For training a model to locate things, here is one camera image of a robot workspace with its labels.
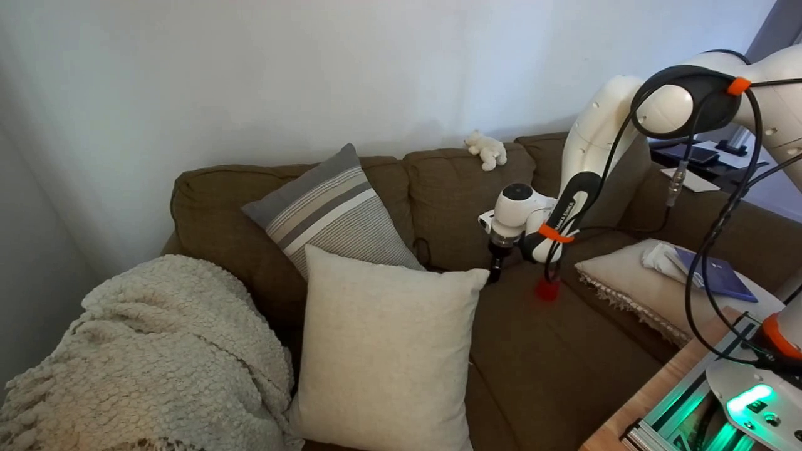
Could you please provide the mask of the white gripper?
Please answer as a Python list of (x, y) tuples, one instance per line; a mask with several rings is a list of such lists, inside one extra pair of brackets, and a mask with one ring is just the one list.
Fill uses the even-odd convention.
[[(479, 216), (479, 223), (493, 245), (510, 248), (532, 223), (543, 223), (550, 208), (550, 196), (542, 196), (527, 183), (510, 183), (499, 194), (493, 208)], [(500, 277), (500, 253), (493, 245), (488, 245), (488, 283)]]

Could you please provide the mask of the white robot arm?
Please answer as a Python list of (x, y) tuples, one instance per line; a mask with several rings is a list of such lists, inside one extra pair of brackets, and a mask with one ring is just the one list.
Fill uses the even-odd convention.
[(479, 216), (488, 236), (492, 279), (500, 277), (513, 248), (550, 274), (636, 141), (690, 144), (730, 122), (750, 127), (753, 146), (772, 153), (775, 170), (802, 185), (802, 45), (757, 62), (735, 51), (710, 51), (649, 77), (611, 77), (569, 127), (557, 198), (510, 183)]

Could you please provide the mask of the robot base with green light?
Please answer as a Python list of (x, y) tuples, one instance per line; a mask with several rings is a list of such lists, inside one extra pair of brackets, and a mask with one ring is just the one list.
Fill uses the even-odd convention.
[(624, 432), (636, 451), (802, 451), (802, 308), (738, 317), (690, 374)]

